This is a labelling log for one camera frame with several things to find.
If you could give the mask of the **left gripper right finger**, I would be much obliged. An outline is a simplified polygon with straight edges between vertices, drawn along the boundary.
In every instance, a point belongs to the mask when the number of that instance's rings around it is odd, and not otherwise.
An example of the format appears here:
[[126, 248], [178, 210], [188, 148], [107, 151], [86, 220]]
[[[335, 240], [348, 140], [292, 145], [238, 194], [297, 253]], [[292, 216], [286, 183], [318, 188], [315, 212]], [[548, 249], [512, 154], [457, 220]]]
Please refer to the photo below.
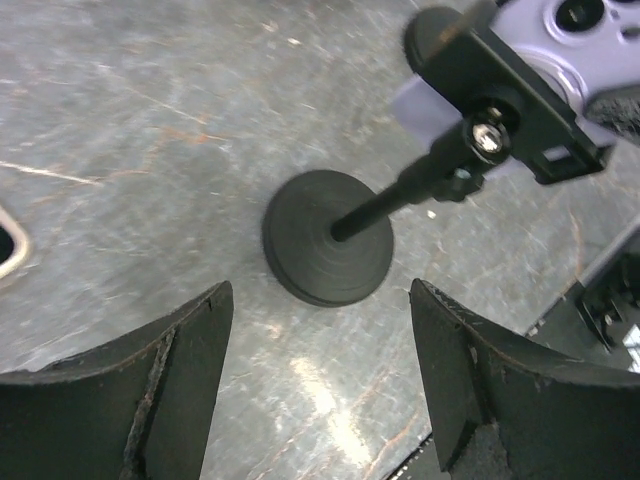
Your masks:
[[635, 479], [639, 377], [559, 353], [411, 284], [440, 469], [453, 479]]

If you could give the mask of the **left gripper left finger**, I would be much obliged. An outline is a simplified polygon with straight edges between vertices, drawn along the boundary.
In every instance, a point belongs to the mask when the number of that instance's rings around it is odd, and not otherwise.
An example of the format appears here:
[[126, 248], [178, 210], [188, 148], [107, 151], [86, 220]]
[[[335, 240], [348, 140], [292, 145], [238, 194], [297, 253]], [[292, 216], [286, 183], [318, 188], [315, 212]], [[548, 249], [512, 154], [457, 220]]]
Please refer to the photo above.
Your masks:
[[5, 479], [197, 479], [234, 314], [220, 282], [170, 314], [1, 377]]

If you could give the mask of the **black phone stand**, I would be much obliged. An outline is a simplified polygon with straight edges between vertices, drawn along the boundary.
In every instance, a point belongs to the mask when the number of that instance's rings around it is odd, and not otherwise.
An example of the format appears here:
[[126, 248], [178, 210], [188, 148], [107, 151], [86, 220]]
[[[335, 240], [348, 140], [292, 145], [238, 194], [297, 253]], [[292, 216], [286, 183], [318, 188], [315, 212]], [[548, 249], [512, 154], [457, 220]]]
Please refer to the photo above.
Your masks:
[[407, 23], [402, 46], [409, 68], [418, 74], [440, 35], [462, 14], [448, 6], [436, 5], [419, 10]]
[[461, 115], [397, 180], [374, 192], [353, 176], [312, 170], [271, 199], [262, 245], [278, 282], [296, 298], [337, 308], [383, 283], [392, 262], [392, 213], [429, 199], [460, 202], [509, 157], [543, 185], [604, 170], [608, 149], [495, 31], [506, 3], [475, 3], [439, 38], [416, 74]]

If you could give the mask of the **purple case phone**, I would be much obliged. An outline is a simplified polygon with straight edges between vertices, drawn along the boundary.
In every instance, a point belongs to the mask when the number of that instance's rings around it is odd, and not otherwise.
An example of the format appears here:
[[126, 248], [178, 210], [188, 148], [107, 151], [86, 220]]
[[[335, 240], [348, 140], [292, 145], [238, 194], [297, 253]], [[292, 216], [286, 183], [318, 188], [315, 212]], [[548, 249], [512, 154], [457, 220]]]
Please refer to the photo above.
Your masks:
[[[507, 4], [495, 24], [498, 36], [572, 109], [587, 136], [610, 152], [622, 138], [589, 121], [584, 111], [599, 92], [639, 90], [638, 3], [495, 2]], [[394, 107], [399, 122], [427, 149], [461, 117], [416, 74], [398, 94]]]

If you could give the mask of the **cream case phone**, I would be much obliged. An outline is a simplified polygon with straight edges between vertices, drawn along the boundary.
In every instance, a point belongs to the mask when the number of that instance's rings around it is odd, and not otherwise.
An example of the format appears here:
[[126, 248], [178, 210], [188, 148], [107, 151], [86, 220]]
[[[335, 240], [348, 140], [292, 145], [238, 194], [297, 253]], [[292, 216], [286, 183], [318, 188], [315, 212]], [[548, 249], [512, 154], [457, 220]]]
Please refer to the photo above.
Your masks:
[[1, 278], [21, 267], [31, 253], [31, 240], [24, 228], [1, 208]]

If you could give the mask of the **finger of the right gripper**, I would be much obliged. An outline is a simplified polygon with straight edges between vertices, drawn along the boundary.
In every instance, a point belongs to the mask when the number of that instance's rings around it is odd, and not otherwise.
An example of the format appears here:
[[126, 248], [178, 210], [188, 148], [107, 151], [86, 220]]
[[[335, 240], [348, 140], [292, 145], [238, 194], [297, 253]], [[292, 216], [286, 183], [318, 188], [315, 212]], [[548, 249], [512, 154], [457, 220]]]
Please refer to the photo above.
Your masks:
[[595, 94], [584, 116], [616, 136], [639, 146], [639, 90], [612, 89]]

